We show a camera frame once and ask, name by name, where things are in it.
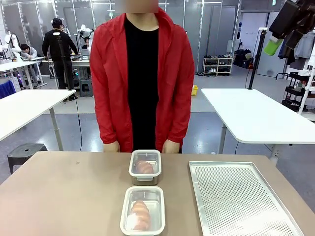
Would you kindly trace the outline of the person's left hand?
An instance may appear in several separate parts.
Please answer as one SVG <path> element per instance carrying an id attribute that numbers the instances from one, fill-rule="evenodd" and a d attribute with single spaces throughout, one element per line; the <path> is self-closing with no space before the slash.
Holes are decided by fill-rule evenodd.
<path id="1" fill-rule="evenodd" d="M 171 140 L 166 140 L 162 147 L 162 153 L 179 153 L 180 143 L 173 142 Z"/>

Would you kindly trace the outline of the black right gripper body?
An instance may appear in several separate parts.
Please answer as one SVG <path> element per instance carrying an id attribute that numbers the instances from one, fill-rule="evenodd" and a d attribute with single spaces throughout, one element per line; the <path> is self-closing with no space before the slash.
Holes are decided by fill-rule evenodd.
<path id="1" fill-rule="evenodd" d="M 297 0 L 296 3 L 300 7 L 300 15 L 315 13 L 315 0 Z"/>

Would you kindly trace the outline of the person's right hand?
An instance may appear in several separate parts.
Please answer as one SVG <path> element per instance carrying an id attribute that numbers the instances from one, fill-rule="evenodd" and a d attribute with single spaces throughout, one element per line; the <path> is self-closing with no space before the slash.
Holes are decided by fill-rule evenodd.
<path id="1" fill-rule="evenodd" d="M 103 145 L 103 152 L 117 153 L 120 152 L 120 145 L 117 141 Z"/>

